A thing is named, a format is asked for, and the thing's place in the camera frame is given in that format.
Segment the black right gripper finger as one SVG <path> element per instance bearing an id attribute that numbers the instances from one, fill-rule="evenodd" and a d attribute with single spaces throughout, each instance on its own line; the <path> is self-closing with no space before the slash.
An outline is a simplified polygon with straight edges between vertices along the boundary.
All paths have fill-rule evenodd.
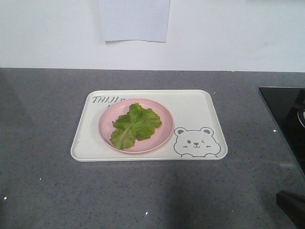
<path id="1" fill-rule="evenodd" d="M 276 194 L 276 203 L 298 229 L 305 228 L 305 197 L 282 190 Z"/>

